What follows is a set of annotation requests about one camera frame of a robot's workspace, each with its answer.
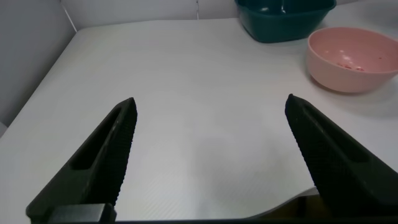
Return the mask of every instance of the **teal bowl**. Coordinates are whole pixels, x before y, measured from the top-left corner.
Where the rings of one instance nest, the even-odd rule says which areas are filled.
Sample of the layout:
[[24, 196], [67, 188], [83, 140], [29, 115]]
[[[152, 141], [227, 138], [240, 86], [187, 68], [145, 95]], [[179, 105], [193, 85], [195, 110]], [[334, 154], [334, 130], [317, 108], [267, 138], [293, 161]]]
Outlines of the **teal bowl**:
[[308, 37], [336, 0], [235, 0], [239, 19], [256, 41], [263, 43]]

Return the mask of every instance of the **food residue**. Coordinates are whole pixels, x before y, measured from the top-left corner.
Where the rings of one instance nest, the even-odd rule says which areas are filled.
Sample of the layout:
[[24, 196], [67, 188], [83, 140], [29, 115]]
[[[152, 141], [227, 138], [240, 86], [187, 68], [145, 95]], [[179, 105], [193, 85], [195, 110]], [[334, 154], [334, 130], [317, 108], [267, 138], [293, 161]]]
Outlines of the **food residue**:
[[[353, 69], [351, 66], [347, 65], [347, 64], [342, 64], [342, 63], [337, 63], [338, 66], [344, 67], [344, 68], [348, 68], [348, 69]], [[364, 72], [365, 70], [361, 67], [355, 68], [355, 70], [357, 71], [361, 71]]]

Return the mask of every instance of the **white wall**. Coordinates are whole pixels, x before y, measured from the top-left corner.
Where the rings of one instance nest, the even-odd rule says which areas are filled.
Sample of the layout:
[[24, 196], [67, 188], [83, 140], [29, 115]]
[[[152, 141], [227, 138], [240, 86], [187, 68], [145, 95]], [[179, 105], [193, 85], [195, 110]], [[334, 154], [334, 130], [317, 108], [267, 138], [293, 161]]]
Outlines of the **white wall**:
[[0, 0], [0, 122], [10, 125], [74, 33], [58, 0]]
[[[357, 0], [337, 0], [344, 4]], [[63, 0], [77, 29], [156, 19], [196, 19], [196, 0]], [[237, 17], [234, 0], [198, 0], [200, 19]]]
[[[358, 0], [337, 0], [337, 4], [346, 4]], [[200, 19], [222, 19], [238, 16], [234, 0], [199, 0]]]
[[63, 0], [76, 28], [157, 19], [197, 19], [196, 0]]

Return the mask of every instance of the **table surface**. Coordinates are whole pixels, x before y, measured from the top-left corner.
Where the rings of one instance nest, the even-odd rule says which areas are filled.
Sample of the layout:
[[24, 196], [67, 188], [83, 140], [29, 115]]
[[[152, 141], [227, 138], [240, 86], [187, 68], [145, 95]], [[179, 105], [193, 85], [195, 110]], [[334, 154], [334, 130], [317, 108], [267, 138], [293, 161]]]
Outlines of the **table surface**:
[[[398, 37], [398, 2], [338, 6], [321, 26]], [[139, 113], [118, 220], [243, 218], [313, 187], [284, 114], [302, 97], [398, 170], [398, 80], [362, 95], [318, 86], [306, 40], [260, 44], [237, 19], [83, 29], [0, 139], [1, 223], [29, 202], [114, 105]]]

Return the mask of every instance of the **pink bowl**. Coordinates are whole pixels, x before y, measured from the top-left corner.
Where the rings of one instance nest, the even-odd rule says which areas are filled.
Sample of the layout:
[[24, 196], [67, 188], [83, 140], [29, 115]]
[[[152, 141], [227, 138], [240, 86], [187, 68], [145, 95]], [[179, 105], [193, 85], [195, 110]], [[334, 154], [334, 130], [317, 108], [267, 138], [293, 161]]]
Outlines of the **pink bowl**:
[[398, 42], [364, 29], [320, 29], [308, 38], [307, 67], [332, 90], [369, 91], [398, 74]]

